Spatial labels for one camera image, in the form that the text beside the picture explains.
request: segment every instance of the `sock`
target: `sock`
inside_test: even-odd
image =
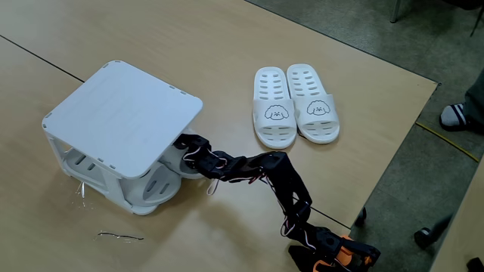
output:
[[[440,122],[444,126],[465,126],[467,124],[464,116],[464,104],[449,105],[444,108],[440,115]]]

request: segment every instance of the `floor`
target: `floor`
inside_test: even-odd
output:
[[[484,68],[484,21],[469,37],[478,10],[441,0],[403,0],[399,21],[390,23],[393,0],[249,2],[441,82],[417,121],[482,157],[484,136],[439,126],[442,108],[461,102]],[[469,156],[414,125],[368,200],[366,225],[351,232],[381,250],[372,271],[428,271],[439,243],[421,250],[413,232],[457,210],[476,168]]]

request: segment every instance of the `cartoon dog print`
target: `cartoon dog print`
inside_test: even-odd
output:
[[[324,115],[330,112],[330,107],[321,100],[312,101],[308,106],[308,113],[317,116]]]
[[[289,113],[283,106],[273,105],[265,111],[265,117],[272,120],[282,120],[289,117]]]

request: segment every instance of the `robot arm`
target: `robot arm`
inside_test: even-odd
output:
[[[339,237],[325,227],[307,223],[312,200],[286,153],[268,152],[250,158],[234,158],[223,151],[212,151],[209,141],[195,134],[180,135],[174,146],[180,150],[188,148],[183,160],[188,167],[207,178],[230,183],[246,180],[266,183],[286,216],[281,235],[304,245],[289,248],[302,272],[367,271],[380,256],[373,246]],[[354,264],[353,260],[354,268],[350,270],[347,266],[352,255],[358,255],[360,260],[359,264]]]

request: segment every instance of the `white plastic stool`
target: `white plastic stool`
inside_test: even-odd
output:
[[[120,60],[106,63],[43,120],[64,172],[146,215],[183,178],[201,178],[172,143],[202,110],[194,96]]]

